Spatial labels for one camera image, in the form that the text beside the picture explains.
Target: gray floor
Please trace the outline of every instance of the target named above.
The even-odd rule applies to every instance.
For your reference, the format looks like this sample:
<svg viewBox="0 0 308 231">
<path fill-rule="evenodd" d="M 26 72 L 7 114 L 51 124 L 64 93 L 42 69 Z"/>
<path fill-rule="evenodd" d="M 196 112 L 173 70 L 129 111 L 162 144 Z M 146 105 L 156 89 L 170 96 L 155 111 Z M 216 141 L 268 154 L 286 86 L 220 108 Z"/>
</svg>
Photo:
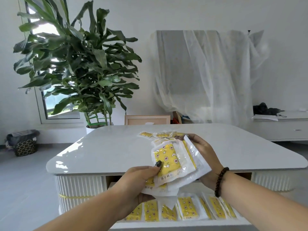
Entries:
<svg viewBox="0 0 308 231">
<path fill-rule="evenodd" d="M 308 145 L 287 142 L 279 144 L 308 159 Z M 43 146 L 37 153 L 23 157 L 15 157 L 13 152 L 0 151 L 1 231 L 31 231 L 58 216 L 56 183 L 45 166 L 49 159 L 68 145 Z M 295 200 L 308 206 L 307 169 L 302 172 Z"/>
</svg>

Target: glossy table surface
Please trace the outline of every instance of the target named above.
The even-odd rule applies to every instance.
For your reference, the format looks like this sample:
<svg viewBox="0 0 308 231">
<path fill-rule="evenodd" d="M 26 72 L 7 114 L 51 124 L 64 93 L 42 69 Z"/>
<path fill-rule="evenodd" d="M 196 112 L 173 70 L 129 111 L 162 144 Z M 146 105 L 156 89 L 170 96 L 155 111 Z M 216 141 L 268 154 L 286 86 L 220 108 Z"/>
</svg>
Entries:
<svg viewBox="0 0 308 231">
<path fill-rule="evenodd" d="M 123 174 L 130 167 L 153 165 L 151 141 L 140 132 L 195 133 L 211 144 L 222 165 L 234 171 L 300 169 L 307 160 L 284 147 L 225 124 L 107 126 L 95 129 L 48 161 L 55 175 Z"/>
</svg>

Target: yellow tape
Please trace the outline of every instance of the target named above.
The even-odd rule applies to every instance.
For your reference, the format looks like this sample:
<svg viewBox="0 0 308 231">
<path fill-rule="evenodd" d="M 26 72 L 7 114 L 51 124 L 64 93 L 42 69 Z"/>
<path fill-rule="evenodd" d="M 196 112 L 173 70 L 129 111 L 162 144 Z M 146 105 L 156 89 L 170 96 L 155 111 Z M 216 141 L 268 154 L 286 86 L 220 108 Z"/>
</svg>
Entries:
<svg viewBox="0 0 308 231">
<path fill-rule="evenodd" d="M 93 196 L 66 196 L 62 194 L 59 194 L 59 196 L 64 199 L 89 199 L 89 198 L 94 197 L 94 195 Z"/>
</svg>

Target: hand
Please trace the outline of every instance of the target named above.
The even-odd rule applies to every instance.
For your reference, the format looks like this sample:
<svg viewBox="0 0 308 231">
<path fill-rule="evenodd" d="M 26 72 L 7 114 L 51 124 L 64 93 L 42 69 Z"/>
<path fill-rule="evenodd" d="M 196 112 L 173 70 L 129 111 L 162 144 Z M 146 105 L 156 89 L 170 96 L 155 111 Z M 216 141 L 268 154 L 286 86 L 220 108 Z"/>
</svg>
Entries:
<svg viewBox="0 0 308 231">
<path fill-rule="evenodd" d="M 212 169 L 212 171 L 202 176 L 200 178 L 200 181 L 206 187 L 215 190 L 218 175 L 220 174 L 220 172 L 224 167 L 221 165 L 216 153 L 214 152 L 212 146 L 208 142 L 206 142 L 200 136 L 195 134 L 186 134 L 186 135 L 193 142 L 195 147 L 198 149 L 198 151 L 201 153 L 203 158 L 206 160 L 206 162 Z M 175 136 L 175 138 L 179 140 L 184 140 L 184 136 Z"/>
<path fill-rule="evenodd" d="M 146 180 L 160 171 L 157 166 L 139 166 L 130 168 L 110 190 L 121 199 L 118 219 L 127 217 L 140 203 L 154 199 L 152 195 L 141 193 Z"/>
</svg>

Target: window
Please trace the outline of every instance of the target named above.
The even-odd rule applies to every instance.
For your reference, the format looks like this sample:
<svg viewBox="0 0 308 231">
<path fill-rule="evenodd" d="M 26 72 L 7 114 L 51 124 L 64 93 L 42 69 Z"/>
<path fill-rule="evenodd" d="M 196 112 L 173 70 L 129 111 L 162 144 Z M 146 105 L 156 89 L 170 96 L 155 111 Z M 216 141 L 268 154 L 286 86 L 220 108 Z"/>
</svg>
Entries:
<svg viewBox="0 0 308 231">
<path fill-rule="evenodd" d="M 31 9 L 27 4 L 26 4 L 26 10 L 30 14 L 35 13 L 35 11 Z M 30 19 L 30 22 L 36 22 L 38 20 L 39 19 Z M 58 35 L 56 27 L 49 23 L 39 25 L 39 27 L 37 27 L 32 31 L 32 34 L 37 34 L 41 32 Z M 53 89 L 54 89 L 53 86 L 45 91 L 40 91 L 38 88 L 35 88 L 35 94 L 38 103 L 41 123 L 42 124 L 82 123 L 79 112 L 75 109 L 74 105 L 72 104 L 67 105 L 63 109 L 63 111 L 60 112 L 59 114 L 52 115 L 55 105 L 58 104 L 59 101 L 61 101 L 63 98 L 69 97 L 69 95 L 59 94 L 59 95 L 51 95 L 44 98 L 46 92 L 52 91 Z"/>
</svg>

